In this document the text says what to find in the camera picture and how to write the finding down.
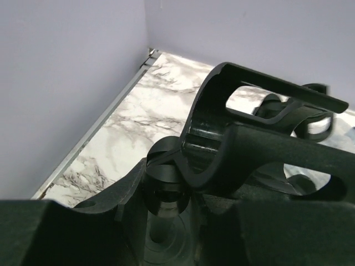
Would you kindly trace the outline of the black stand holding white microphone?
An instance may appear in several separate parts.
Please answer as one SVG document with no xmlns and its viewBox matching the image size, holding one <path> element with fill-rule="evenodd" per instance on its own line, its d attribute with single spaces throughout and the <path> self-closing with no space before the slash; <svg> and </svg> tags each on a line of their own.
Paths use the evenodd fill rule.
<svg viewBox="0 0 355 266">
<path fill-rule="evenodd" d="M 251 186 L 354 205 L 354 154 L 323 144 L 331 127 L 309 132 L 347 108 L 323 84 L 297 85 L 229 62 L 213 68 L 181 135 L 148 152 L 146 261 L 200 265 L 204 195 L 235 198 Z"/>
</svg>

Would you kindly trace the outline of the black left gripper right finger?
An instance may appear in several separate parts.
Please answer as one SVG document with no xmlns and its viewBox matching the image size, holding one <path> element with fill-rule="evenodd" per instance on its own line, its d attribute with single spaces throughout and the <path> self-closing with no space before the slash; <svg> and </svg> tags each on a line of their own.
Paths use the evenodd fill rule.
<svg viewBox="0 0 355 266">
<path fill-rule="evenodd" d="M 354 205 L 248 186 L 204 195 L 200 265 L 353 265 Z"/>
</svg>

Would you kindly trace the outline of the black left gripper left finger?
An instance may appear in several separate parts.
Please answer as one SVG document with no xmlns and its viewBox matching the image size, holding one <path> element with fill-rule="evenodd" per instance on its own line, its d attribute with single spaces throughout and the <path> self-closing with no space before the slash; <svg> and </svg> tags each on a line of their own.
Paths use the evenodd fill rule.
<svg viewBox="0 0 355 266">
<path fill-rule="evenodd" d="M 145 159 L 100 193 L 66 207 L 1 201 L 2 265 L 142 265 L 147 225 Z"/>
</svg>

